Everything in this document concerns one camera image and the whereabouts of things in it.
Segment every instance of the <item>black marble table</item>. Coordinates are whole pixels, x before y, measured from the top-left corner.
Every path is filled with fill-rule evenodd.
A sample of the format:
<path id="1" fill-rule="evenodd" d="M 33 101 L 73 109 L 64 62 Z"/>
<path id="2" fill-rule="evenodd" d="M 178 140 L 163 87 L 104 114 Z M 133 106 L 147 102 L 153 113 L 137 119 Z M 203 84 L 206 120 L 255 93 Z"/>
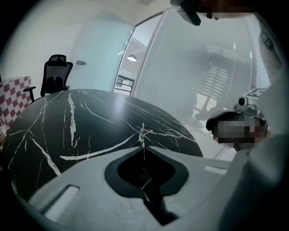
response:
<path id="1" fill-rule="evenodd" d="M 36 100 L 14 122 L 4 146 L 14 191 L 28 200 L 76 163 L 136 146 L 202 157 L 176 119 L 142 100 L 101 90 L 69 90 Z"/>

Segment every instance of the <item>red and white checkered fabric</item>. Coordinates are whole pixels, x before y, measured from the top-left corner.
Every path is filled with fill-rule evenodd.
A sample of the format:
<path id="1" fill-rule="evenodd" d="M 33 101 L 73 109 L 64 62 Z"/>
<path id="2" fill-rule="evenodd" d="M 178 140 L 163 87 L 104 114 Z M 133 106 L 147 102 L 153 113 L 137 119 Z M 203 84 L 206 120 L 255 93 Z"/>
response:
<path id="1" fill-rule="evenodd" d="M 29 76 L 4 80 L 0 83 L 0 131 L 4 134 L 31 101 L 29 92 L 23 92 L 31 86 Z"/>

